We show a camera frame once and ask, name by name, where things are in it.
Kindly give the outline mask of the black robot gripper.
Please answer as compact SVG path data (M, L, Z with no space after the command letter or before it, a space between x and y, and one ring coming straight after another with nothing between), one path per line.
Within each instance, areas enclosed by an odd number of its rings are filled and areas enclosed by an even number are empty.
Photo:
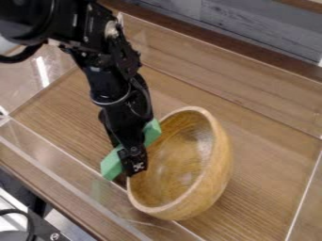
M91 99L102 108L101 123L114 148L119 144L126 148L118 151L118 157L126 175L133 177L149 167L143 128L154 119L150 91L142 75L135 75L126 93L115 100L95 94Z

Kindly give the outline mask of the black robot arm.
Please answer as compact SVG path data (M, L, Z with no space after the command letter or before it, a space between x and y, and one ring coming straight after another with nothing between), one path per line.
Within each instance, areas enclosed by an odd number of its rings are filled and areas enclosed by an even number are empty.
M118 149L109 162L119 163L129 176L147 170L143 130L154 119L151 97L139 52L114 12L98 0L0 0L0 36L26 47L14 56L0 55L2 63L24 61L46 44L71 56Z

